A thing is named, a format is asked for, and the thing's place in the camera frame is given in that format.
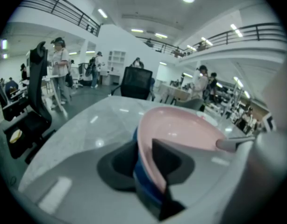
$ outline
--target pink plate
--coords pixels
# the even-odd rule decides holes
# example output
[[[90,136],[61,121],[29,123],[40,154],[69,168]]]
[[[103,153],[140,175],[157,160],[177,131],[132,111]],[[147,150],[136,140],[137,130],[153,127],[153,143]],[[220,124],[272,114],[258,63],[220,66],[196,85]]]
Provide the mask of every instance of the pink plate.
[[[152,139],[216,150],[216,141],[225,139],[225,136],[207,121],[187,111],[173,107],[157,107],[149,110],[138,126],[138,149],[148,176],[164,193],[166,182],[152,158]]]

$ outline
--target gray floor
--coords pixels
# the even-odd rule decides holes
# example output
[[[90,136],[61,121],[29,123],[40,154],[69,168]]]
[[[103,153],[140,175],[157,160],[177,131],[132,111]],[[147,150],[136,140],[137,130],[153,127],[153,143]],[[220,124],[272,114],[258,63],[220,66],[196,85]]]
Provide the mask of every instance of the gray floor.
[[[53,129],[58,130],[64,123],[81,111],[106,98],[114,87],[115,86],[101,86],[98,89],[80,87],[77,90],[71,90],[72,102],[71,105],[64,105],[64,112],[61,112],[59,108],[50,110],[52,124],[47,132]],[[28,149],[20,158],[13,159],[7,146],[6,137],[2,131],[4,122],[5,121],[2,121],[0,123],[0,173],[8,185],[18,188],[20,180],[28,166],[24,160],[31,149]]]

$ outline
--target ceiling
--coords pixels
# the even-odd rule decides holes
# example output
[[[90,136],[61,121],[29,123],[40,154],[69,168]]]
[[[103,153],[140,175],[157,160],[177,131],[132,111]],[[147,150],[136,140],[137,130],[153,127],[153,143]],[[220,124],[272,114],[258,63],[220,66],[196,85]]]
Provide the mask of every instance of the ceiling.
[[[1,39],[7,39],[8,41],[6,53],[9,57],[25,55],[28,50],[35,48],[42,41],[46,42],[45,47],[49,53],[53,53],[54,49],[50,42],[57,37],[62,37],[65,40],[69,52],[80,51],[84,42],[84,39],[64,31],[23,22],[8,23],[0,35]],[[0,59],[2,59],[2,54],[5,53],[1,49],[1,39]],[[94,48],[94,44],[89,44],[88,50],[94,50]]]
[[[142,29],[144,33],[133,34],[155,40],[159,38],[154,33],[161,33],[168,36],[161,41],[186,48],[201,34],[209,37],[224,32],[232,23],[240,27],[239,8],[252,1],[256,0],[95,0],[95,10],[102,8],[108,14],[105,23],[110,20],[129,32]]]
[[[208,68],[208,74],[217,73],[217,79],[235,84],[233,77],[238,77],[253,99],[265,102],[262,90],[271,81],[281,64],[246,58],[215,59],[201,62]],[[195,70],[196,64],[188,65],[187,68]]]

